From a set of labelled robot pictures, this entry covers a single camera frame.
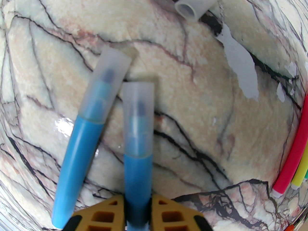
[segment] marble surface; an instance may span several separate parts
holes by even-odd
[[[1,0],[0,212],[54,230],[56,184],[104,45],[155,83],[153,192],[220,230],[284,230],[308,183],[270,195],[308,89],[308,0],[220,0],[199,23],[177,0]],[[123,192],[121,92],[76,210]]]

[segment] white cap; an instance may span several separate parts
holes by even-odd
[[[197,22],[218,0],[179,0],[176,11],[186,20]]]
[[[146,157],[153,151],[154,84],[123,84],[125,154]]]
[[[104,47],[81,102],[78,115],[103,124],[132,59],[117,49]]]
[[[275,198],[280,198],[283,194],[282,193],[279,193],[277,192],[276,190],[272,190],[271,192],[272,196],[275,197]]]
[[[291,183],[291,188],[292,188],[293,190],[297,190],[297,189],[299,189],[299,186],[296,186],[296,185],[294,185],[293,183]]]

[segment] white marble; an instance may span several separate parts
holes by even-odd
[[[308,0],[220,0],[199,23],[178,0],[1,0],[0,212],[52,230],[61,164],[104,45],[155,83],[153,191],[215,231],[283,230],[308,183],[270,196],[308,89]],[[121,92],[76,210],[123,192]]]

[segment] blue marker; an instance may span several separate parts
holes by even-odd
[[[78,111],[57,184],[52,224],[63,229],[74,212],[107,115],[131,58],[105,47]]]
[[[154,84],[123,84],[124,181],[128,231],[148,230],[152,188]]]

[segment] red marker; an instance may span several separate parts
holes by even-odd
[[[308,95],[305,97],[304,107],[302,110],[302,118],[299,123],[299,127],[291,151],[273,187],[272,194],[274,197],[279,198],[285,193],[302,158],[307,140],[308,140]]]

